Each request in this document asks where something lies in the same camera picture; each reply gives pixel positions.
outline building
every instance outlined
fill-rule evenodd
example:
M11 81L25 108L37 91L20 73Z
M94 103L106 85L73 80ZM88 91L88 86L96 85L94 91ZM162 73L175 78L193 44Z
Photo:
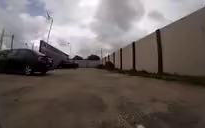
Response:
M67 61L69 59L69 55L51 46L43 40L40 41L39 52L51 57L54 60L54 66L57 66L61 61Z

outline utility pole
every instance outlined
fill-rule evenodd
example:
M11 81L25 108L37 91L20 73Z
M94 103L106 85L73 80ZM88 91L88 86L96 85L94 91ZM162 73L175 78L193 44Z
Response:
M2 50L4 35L5 35L5 30L3 29L3 30L2 30L2 34L1 34L1 36L0 36L0 50Z
M12 35L12 39L11 39L11 50L13 49L13 41L14 41L14 35Z

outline cloud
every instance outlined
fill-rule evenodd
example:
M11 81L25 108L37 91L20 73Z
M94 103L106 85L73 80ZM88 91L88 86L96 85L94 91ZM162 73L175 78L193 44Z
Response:
M60 50L88 56L109 54L204 7L205 0L0 0L0 33L15 35L15 47L47 39ZM6 37L5 47L10 46Z
M148 17L158 22L165 22L167 20L162 13L156 10L149 12Z
M91 29L97 35L98 41L115 49L118 45L121 47L126 44L126 40L131 40L135 35L140 36L144 30L134 26L134 23L140 22L144 14L144 6L139 0L103 0L99 4Z

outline street lamp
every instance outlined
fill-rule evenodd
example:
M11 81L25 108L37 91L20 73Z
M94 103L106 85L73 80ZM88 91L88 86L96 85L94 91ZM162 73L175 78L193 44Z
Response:
M71 56L71 53L72 53L72 45L68 42L68 45L70 46L70 53L69 53L69 56Z
M48 38L47 38L47 43L49 44L49 38L50 38L51 29L52 29L52 25L53 25L54 20L48 13L47 13L47 19L51 21L50 29L48 32Z

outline fence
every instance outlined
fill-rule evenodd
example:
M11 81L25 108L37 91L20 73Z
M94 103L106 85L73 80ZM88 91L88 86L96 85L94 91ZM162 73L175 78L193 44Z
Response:
M122 70L205 76L205 7L103 58Z

